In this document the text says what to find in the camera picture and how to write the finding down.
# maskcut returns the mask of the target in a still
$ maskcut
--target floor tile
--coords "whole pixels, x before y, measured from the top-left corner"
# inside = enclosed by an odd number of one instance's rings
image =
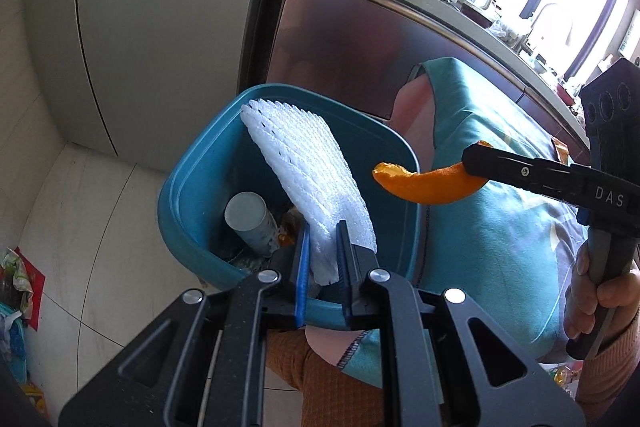
[[[100,240],[133,165],[67,144],[53,164],[20,240],[46,277],[44,292],[79,319]]]
[[[300,427],[302,393],[264,390],[262,427]]]
[[[6,248],[18,246],[26,220],[26,214],[18,210],[7,195],[0,190],[0,253],[4,253]]]
[[[65,142],[39,96],[0,148],[0,188],[29,214],[49,169]]]
[[[46,295],[42,296],[38,331],[27,328],[27,368],[44,391],[53,425],[62,406],[78,391],[76,356],[80,321]]]
[[[136,166],[113,211],[82,321],[125,346],[183,290],[200,286],[162,241],[156,220],[166,174]]]
[[[84,324],[80,325],[78,389],[84,387],[121,349],[122,346],[110,341],[107,337],[96,333]]]
[[[282,380],[278,375],[276,375],[271,369],[265,367],[264,374],[264,387],[265,389],[282,389],[284,391],[296,391],[295,388],[291,387],[287,382]]]

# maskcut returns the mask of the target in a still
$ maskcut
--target person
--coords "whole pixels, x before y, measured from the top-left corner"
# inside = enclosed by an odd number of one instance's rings
[[[640,361],[638,308],[640,271],[596,286],[590,281],[586,244],[578,250],[566,291],[564,330],[577,338],[589,333],[597,304],[617,308],[604,343],[593,360],[586,360],[576,402],[588,423],[598,419],[622,391]],[[302,427],[382,427],[382,389],[348,377],[325,362],[308,345],[305,331],[270,331],[267,366],[290,386],[302,391]]]
[[[588,423],[607,410],[640,362],[638,266],[634,262],[628,274],[596,288],[588,276],[589,264],[585,243],[578,250],[571,284],[566,291],[565,333],[571,339],[576,339],[581,333],[590,333],[598,304],[617,309],[597,356],[593,360],[585,360],[578,381],[575,400],[582,407]]]

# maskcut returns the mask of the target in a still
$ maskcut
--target trash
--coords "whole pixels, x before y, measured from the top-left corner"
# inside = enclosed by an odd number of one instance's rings
[[[229,264],[250,274],[264,269],[269,259],[269,257],[256,254],[251,247],[246,246],[242,248],[238,255],[229,261]]]
[[[47,402],[44,399],[44,393],[32,381],[20,384],[20,389],[29,398],[29,401],[36,410],[49,420],[49,411],[47,410]]]
[[[0,299],[7,306],[20,310],[25,318],[31,318],[33,288],[24,261],[14,250],[7,248],[7,253],[0,261],[0,267],[4,270]]]
[[[278,242],[281,247],[295,245],[302,219],[302,214],[295,206],[292,206],[282,215],[280,226],[278,227]]]
[[[615,59],[613,55],[609,55],[607,58],[603,58],[600,62],[598,62],[598,68],[602,73],[607,71],[610,67],[612,67]]]
[[[501,14],[500,18],[496,19],[494,23],[487,28],[487,31],[507,44],[508,47],[513,48],[521,38],[529,34],[531,31],[531,21],[505,13]]]
[[[18,383],[27,381],[22,312],[0,303],[0,355]]]
[[[579,96],[576,96],[574,100],[575,104],[570,108],[571,112],[575,115],[575,120],[577,120],[580,126],[584,129],[586,127],[586,124],[584,121],[584,108],[582,107],[582,100]]]
[[[31,296],[31,316],[28,313],[25,313],[22,318],[27,321],[27,324],[34,329],[34,331],[38,331],[38,320],[40,318],[40,302],[42,301],[42,293],[44,291],[44,280],[45,277],[40,270],[38,270],[30,261],[23,256],[22,252],[20,252],[20,248],[15,248],[15,253],[17,253],[22,262],[24,263],[24,267],[27,270],[27,275],[29,276],[29,280],[31,281],[31,288],[33,289],[33,295]]]
[[[554,379],[571,398],[575,399],[578,381],[582,373],[582,361],[574,360],[565,363],[541,363],[542,368]]]

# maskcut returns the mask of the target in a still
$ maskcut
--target blue plastic bin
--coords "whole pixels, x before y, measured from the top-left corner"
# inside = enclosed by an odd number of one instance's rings
[[[287,102],[324,118],[369,209],[379,263],[411,277],[420,233],[419,205],[392,196],[371,175],[381,161],[417,171],[411,147],[395,131],[356,110],[284,84],[263,84],[241,93],[200,134],[165,181],[158,224],[174,257],[216,288],[231,289],[246,274],[217,256],[229,233],[233,235],[224,219],[227,201],[238,192],[251,190],[272,211],[286,205],[286,193],[240,120],[242,105],[259,98]],[[305,321],[345,328],[340,305],[320,299],[309,299]]]

